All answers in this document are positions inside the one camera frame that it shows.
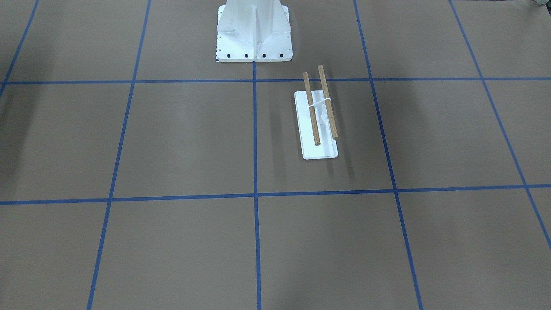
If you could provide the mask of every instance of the wooden dowel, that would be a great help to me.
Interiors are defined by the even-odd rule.
[[[319,65],[317,69],[320,72],[321,89],[323,89],[323,97],[329,98],[329,88],[327,87],[327,80],[325,79],[325,71],[323,70],[323,66]],[[336,140],[339,137],[339,135],[337,133],[337,127],[335,126],[335,116],[333,115],[333,107],[331,106],[331,100],[325,100],[325,107],[327,108],[327,116],[329,118],[329,127],[331,128],[331,135],[333,136],[333,139]]]
[[[304,79],[304,87],[306,88],[306,97],[308,98],[308,106],[310,110],[310,121],[312,122],[312,131],[314,132],[314,144],[320,145],[320,131],[317,129],[317,120],[316,120],[316,108],[312,105],[314,104],[314,99],[312,98],[312,89],[310,88],[310,79],[308,78],[308,72],[302,74]]]

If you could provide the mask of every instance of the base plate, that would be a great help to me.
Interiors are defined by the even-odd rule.
[[[218,21],[226,6],[218,8]],[[289,8],[282,6],[287,20],[289,20]],[[218,33],[216,39],[216,61],[219,62],[276,62],[290,61],[293,58],[293,44],[291,34],[274,33],[258,47],[258,55],[253,55],[252,44],[247,44],[235,39],[235,35]]]
[[[323,100],[322,90],[313,90],[314,102]],[[314,144],[314,132],[310,121],[310,109],[306,92],[295,92],[296,118],[299,123],[300,147],[304,159],[335,158],[339,155],[337,142],[331,135],[327,109],[324,104],[316,107],[317,127],[320,131],[320,145]]]

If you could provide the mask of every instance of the wooden stick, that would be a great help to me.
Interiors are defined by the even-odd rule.
[[[316,108],[312,105],[314,104],[314,99],[312,98],[312,89],[310,88],[310,79],[308,78],[308,72],[302,74],[304,79],[304,87],[306,88],[306,97],[308,98],[308,106],[310,110],[310,121],[312,122],[312,131],[314,132],[314,144],[320,145],[320,131],[317,129],[317,120],[316,120]]]
[[[323,89],[323,97],[329,98],[329,88],[327,87],[327,80],[325,79],[325,71],[323,70],[323,66],[319,65],[317,69],[320,72],[321,89]],[[337,127],[335,126],[335,116],[333,115],[333,107],[331,106],[331,100],[325,100],[325,107],[327,108],[327,116],[329,117],[329,126],[331,128],[331,135],[333,136],[333,139],[336,140],[339,137],[339,135],[337,133]]]

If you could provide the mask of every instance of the gray floor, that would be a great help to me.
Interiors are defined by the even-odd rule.
[[[232,64],[221,4],[0,0],[1,310],[551,309],[545,8],[285,0],[294,59]]]

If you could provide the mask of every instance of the floor tile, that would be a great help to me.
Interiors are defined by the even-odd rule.
[[[258,83],[258,188],[263,191],[392,188],[368,82],[330,82],[339,139],[334,159],[304,160],[294,92],[304,83]],[[312,89],[321,89],[312,82]]]
[[[328,78],[368,77],[352,1],[281,3],[289,7],[293,60],[258,63],[258,78],[302,78],[318,65]]]
[[[551,183],[549,81],[487,81],[528,183]]]
[[[255,309],[254,214],[252,199],[114,203],[94,309]]]
[[[399,188],[522,184],[481,82],[376,90]]]
[[[2,81],[8,73],[34,4],[34,0],[5,0],[0,3],[0,20],[2,21],[0,79]]]
[[[551,22],[532,1],[454,1],[485,77],[549,77]]]
[[[132,79],[146,6],[40,1],[10,80]]]
[[[251,79],[251,63],[216,62],[218,7],[225,1],[152,1],[139,79]]]
[[[0,200],[107,197],[128,88],[9,85],[0,101]]]
[[[392,194],[259,205],[263,309],[417,308]]]
[[[551,255],[526,192],[400,194],[426,309],[546,309]]]
[[[138,84],[115,196],[253,192],[252,83]]]
[[[542,218],[545,230],[551,233],[551,188],[531,189],[532,197]]]
[[[0,208],[0,309],[86,309],[105,204]]]
[[[448,1],[359,1],[373,76],[478,77]]]

